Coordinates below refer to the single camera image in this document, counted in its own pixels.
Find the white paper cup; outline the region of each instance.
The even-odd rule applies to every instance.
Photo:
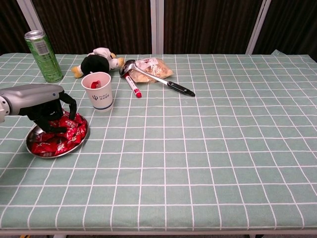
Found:
[[[100,81],[100,88],[91,88],[91,84]],[[107,112],[113,107],[111,76],[104,72],[90,73],[81,81],[81,85],[85,88],[86,93],[98,112]]]

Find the stuffed toy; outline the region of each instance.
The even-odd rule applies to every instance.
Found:
[[[109,73],[111,69],[119,68],[123,64],[124,59],[117,58],[108,48],[97,48],[89,53],[79,66],[73,67],[71,71],[75,78],[80,78],[94,72]]]

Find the black spoon handle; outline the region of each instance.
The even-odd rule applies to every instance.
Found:
[[[188,95],[188,96],[191,96],[191,97],[194,97],[195,96],[195,93],[190,91],[189,89],[177,84],[177,83],[174,83],[172,81],[168,81],[167,82],[167,85],[168,87],[170,87],[171,89],[174,89],[175,91],[179,92],[179,93],[182,93],[182,94],[185,94],[185,95]]]

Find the candy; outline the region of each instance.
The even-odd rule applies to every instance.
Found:
[[[36,141],[37,142],[45,142],[51,138],[53,138],[55,135],[54,133],[46,133],[46,132],[42,132],[41,134],[38,134],[36,136]]]
[[[66,128],[66,132],[65,133],[58,133],[56,134],[57,136],[61,136],[61,137],[65,137],[66,139],[70,140],[74,134],[77,132],[77,128]]]
[[[50,142],[40,142],[40,143],[33,143],[32,145],[32,152],[34,154],[46,153],[46,152],[55,152],[57,149],[57,143]]]
[[[71,119],[68,119],[67,117],[65,116],[62,116],[59,120],[59,124],[58,124],[60,127],[67,127],[67,128],[75,128],[78,126],[78,123],[71,120]]]
[[[42,157],[52,157],[63,154],[78,145],[87,133],[87,122],[77,113],[70,120],[69,113],[64,111],[59,120],[50,121],[54,127],[66,127],[65,133],[46,133],[37,135],[31,151]]]
[[[98,80],[98,81],[96,81],[96,82],[93,82],[93,83],[91,84],[91,88],[92,88],[92,89],[101,88],[100,80]]]

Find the marker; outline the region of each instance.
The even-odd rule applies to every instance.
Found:
[[[137,96],[137,98],[141,98],[142,97],[142,93],[137,88],[137,86],[135,85],[134,81],[129,76],[129,74],[125,74],[125,79],[127,80],[128,84],[130,85],[130,87],[131,87],[132,91],[134,92],[135,96]]]

